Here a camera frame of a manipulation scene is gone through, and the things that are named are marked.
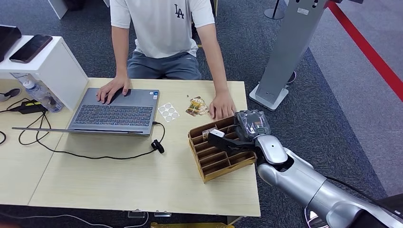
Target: cardboard organizer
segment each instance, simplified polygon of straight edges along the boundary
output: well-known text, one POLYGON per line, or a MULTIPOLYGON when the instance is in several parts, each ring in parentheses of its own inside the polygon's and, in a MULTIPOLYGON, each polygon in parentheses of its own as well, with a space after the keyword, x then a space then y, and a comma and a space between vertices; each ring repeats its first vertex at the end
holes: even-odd
POLYGON ((234 117, 222 119, 190 130, 188 134, 189 144, 204 183, 253 164, 256 161, 255 153, 252 151, 229 156, 227 152, 210 145, 207 141, 203 141, 202 132, 214 127, 224 132, 225 138, 238 139, 235 132, 234 117))

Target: smartphone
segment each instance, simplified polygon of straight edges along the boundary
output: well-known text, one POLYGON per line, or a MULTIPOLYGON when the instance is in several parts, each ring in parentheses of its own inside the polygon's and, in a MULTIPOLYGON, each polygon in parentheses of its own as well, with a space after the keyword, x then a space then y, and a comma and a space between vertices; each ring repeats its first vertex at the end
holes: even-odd
POLYGON ((32 39, 10 57, 10 61, 29 63, 51 40, 51 36, 34 35, 32 39))

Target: white t-shirt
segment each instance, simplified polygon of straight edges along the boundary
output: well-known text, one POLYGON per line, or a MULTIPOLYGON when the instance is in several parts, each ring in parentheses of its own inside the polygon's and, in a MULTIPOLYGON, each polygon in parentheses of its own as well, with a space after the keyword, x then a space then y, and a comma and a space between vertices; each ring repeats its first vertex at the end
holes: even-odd
POLYGON ((131 19, 136 50, 147 57, 164 58, 180 52, 196 56, 195 27, 214 24, 210 0, 110 0, 112 26, 128 29, 131 19))

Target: white shelf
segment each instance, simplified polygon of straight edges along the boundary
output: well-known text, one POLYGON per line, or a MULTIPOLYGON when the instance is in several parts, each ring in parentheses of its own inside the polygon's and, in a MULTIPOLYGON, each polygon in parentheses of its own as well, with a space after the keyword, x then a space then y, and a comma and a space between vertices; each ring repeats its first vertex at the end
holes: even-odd
POLYGON ((0 73, 36 73, 45 62, 50 52, 55 48, 62 37, 53 37, 53 39, 35 56, 29 63, 14 63, 9 58, 26 44, 33 36, 22 36, 11 49, 6 53, 4 60, 0 63, 0 73))
POLYGON ((0 63, 0 78, 13 78, 10 73, 30 73, 41 80, 70 110, 74 110, 88 77, 62 37, 53 39, 29 63, 9 60, 33 36, 22 36, 0 63))

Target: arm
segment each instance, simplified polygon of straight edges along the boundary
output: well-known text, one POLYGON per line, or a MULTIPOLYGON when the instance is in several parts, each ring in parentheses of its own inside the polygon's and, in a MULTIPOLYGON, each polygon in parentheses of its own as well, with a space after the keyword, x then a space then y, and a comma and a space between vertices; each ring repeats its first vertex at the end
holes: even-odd
POLYGON ((228 92, 227 77, 225 76, 224 62, 217 41, 215 25, 209 24, 199 27, 197 33, 202 41, 201 44, 213 77, 216 94, 228 92))
POLYGON ((111 0, 112 44, 116 60, 116 76, 96 93, 98 101, 111 102, 113 95, 123 87, 126 95, 130 87, 127 76, 127 53, 129 51, 130 12, 125 0, 111 0))
POLYGON ((112 26, 112 45, 116 60, 116 77, 127 77, 129 29, 112 26))
POLYGON ((222 119, 232 116, 236 111, 235 104, 227 86, 224 62, 217 41, 210 1, 189 1, 194 25, 202 41, 201 44, 203 45, 207 63, 214 81, 215 98, 210 104, 210 115, 213 119, 222 119))

